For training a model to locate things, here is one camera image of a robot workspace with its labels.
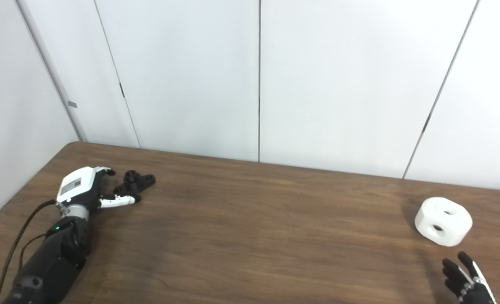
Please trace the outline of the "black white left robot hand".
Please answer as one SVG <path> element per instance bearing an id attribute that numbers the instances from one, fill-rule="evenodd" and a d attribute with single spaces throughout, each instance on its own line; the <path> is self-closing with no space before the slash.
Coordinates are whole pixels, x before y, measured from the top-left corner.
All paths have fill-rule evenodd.
<path id="1" fill-rule="evenodd" d="M 82 167 L 65 176 L 59 187 L 56 206 L 63 216 L 86 217 L 96 210 L 140 202 L 140 195 L 103 195 L 103 178 L 115 175 L 109 167 Z"/>

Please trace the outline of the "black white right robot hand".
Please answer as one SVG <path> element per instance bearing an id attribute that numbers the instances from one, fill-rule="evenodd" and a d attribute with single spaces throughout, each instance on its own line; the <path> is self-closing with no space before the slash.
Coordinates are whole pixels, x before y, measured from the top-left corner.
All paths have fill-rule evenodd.
<path id="1" fill-rule="evenodd" d="M 478 264 L 464 251 L 457 254 L 463 266 L 449 258 L 441 261 L 444 285 L 459 304 L 496 304 L 495 296 Z"/>

